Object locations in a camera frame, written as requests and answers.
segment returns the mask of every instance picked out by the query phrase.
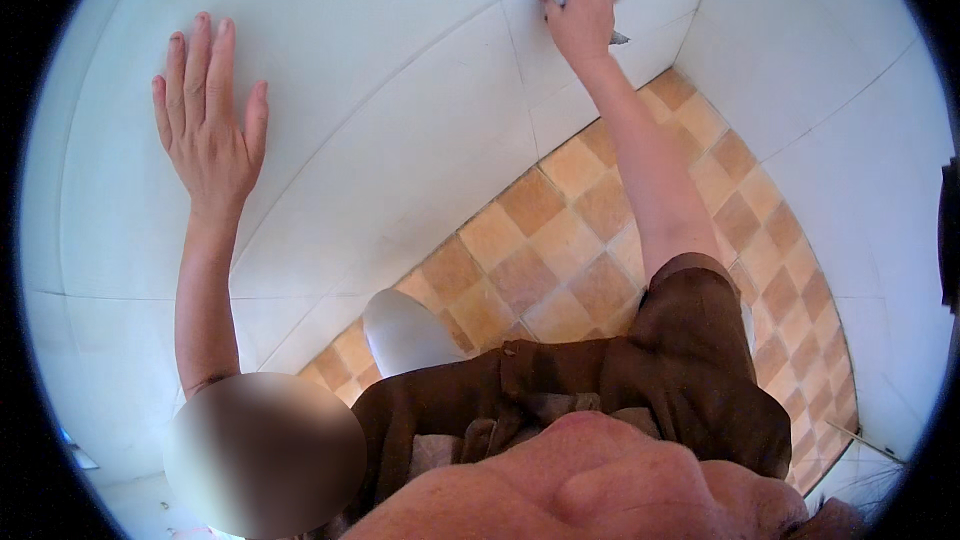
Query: brown shirt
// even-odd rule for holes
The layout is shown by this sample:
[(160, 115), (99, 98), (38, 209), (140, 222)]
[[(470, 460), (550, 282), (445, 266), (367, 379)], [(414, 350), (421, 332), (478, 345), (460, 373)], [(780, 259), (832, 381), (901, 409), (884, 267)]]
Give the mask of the brown shirt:
[(421, 473), (414, 452), (430, 444), (425, 439), (456, 438), (439, 443), (442, 458), (477, 462), (582, 409), (678, 442), (701, 461), (786, 477), (790, 418), (757, 386), (737, 286), (714, 258), (687, 253), (656, 272), (626, 336), (508, 341), (368, 388), (353, 406), (366, 435), (366, 475), (326, 533), (338, 535), (334, 528), (352, 525)]

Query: hand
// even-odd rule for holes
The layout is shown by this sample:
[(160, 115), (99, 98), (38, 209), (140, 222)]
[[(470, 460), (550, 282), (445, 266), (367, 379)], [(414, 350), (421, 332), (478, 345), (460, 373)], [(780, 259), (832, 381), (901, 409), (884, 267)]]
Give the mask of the hand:
[(596, 59), (610, 57), (614, 0), (544, 0), (547, 27), (560, 54), (578, 75)]
[(166, 78), (152, 80), (160, 142), (190, 195), (191, 215), (238, 222), (260, 174), (267, 138), (267, 82), (246, 99), (244, 130), (234, 115), (236, 30), (220, 21), (210, 47), (210, 14), (198, 13), (190, 48), (177, 31), (167, 48)]

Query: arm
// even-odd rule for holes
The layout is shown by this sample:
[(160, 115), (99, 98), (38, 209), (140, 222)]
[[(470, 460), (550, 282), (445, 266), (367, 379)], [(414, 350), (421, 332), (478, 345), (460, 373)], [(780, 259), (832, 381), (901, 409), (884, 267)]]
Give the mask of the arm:
[(234, 116), (234, 23), (223, 19), (212, 50), (210, 42), (210, 15), (199, 13), (189, 50), (175, 32), (167, 76), (152, 80), (160, 141), (190, 195), (174, 311), (176, 369), (187, 400), (240, 373), (228, 282), (267, 136), (266, 82), (250, 91), (243, 132)]
[(610, 54), (614, 0), (568, 0), (563, 7), (546, 0), (545, 8), (557, 48), (606, 123), (642, 239), (647, 275), (686, 252), (719, 260), (710, 214), (682, 153)]

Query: person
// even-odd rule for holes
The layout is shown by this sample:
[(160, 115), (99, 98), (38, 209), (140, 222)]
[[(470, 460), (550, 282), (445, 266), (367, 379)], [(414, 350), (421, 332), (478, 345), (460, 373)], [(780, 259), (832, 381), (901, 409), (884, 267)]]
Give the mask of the person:
[[(835, 498), (811, 518), (784, 482), (790, 419), (757, 386), (738, 290), (718, 262), (711, 218), (685, 160), (609, 53), (613, 5), (545, 0), (544, 9), (559, 52), (606, 123), (644, 267), (654, 272), (630, 333), (561, 345), (518, 339), (463, 359), (437, 344), (444, 332), (425, 309), (378, 295), (365, 324), (390, 376), (353, 407), (366, 435), (366, 475), (356, 498), (317, 535), (863, 532), (857, 511)], [(240, 130), (234, 39), (225, 18), (209, 50), (210, 16), (200, 13), (189, 51), (174, 33), (167, 76), (153, 79), (159, 135), (191, 198), (174, 325), (188, 399), (240, 372), (228, 276), (240, 213), (263, 161), (268, 106), (266, 83), (257, 82)], [(415, 330), (426, 330), (432, 348), (385, 341), (406, 335), (416, 344)]]

